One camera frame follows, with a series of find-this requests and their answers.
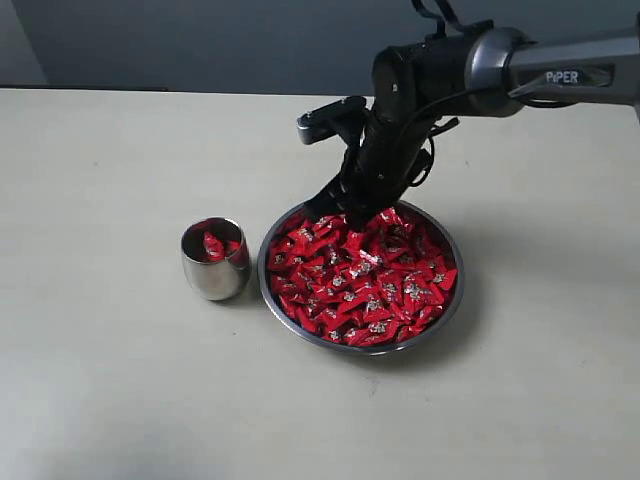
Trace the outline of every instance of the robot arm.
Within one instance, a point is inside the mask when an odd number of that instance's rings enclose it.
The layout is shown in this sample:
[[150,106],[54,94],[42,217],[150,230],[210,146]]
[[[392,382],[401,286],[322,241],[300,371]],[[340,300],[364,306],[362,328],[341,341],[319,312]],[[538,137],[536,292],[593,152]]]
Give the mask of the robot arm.
[[[412,3],[438,22],[437,33],[376,56],[371,111],[362,97],[350,97],[298,119],[304,143],[338,134],[347,144],[338,175],[305,204],[311,217],[345,213],[362,228],[422,183],[433,165],[434,137],[458,123],[438,126],[443,116],[508,117],[524,106],[607,103],[636,106],[640,118],[640,14],[635,29],[537,44],[491,21],[461,25],[447,0],[436,0],[444,18],[420,0]],[[447,37],[445,20],[460,35]]]

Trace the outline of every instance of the metal cup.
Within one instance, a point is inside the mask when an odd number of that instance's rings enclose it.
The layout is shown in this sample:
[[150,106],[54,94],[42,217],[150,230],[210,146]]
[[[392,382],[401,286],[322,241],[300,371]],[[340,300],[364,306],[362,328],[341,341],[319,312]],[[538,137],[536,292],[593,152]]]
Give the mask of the metal cup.
[[[219,262],[203,261],[204,234],[240,242],[240,248]],[[251,275],[251,258],[242,229],[227,218],[208,218],[191,225],[182,236],[182,265],[191,288],[207,300],[224,300],[242,291]]]

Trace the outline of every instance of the white table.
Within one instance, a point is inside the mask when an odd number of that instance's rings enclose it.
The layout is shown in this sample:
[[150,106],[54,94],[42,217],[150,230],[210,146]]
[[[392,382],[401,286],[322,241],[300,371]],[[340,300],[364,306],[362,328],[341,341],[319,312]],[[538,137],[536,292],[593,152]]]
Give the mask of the white table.
[[579,106],[463,119],[406,198],[468,289],[441,334],[348,358],[255,280],[214,305],[179,238],[268,227],[336,172],[318,97],[0,91],[0,478],[636,479],[640,127]]

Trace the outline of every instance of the gray wall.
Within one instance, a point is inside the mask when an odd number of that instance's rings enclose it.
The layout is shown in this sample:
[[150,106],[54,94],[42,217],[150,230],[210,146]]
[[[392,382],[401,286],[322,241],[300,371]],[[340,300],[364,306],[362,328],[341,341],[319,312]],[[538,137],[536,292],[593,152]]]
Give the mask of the gray wall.
[[11,0],[0,0],[0,85],[42,85],[40,64]]
[[[463,21],[491,17],[536,39],[630,27],[640,9],[639,0],[452,2]],[[14,4],[54,85],[367,93],[376,52],[418,41],[432,29],[410,0]]]

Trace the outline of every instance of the pile of candy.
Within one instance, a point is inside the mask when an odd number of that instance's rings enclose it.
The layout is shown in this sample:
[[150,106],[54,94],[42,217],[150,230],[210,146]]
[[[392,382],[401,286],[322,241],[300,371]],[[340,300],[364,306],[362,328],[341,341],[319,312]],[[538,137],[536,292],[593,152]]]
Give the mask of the pile of candy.
[[269,251],[271,291],[285,314],[334,343],[373,346],[424,331],[447,307],[458,273],[424,218],[389,208],[364,232],[340,215],[296,216]]
[[203,262],[219,262],[230,257],[240,248],[240,242],[228,240],[223,242],[213,233],[204,232],[204,258]]

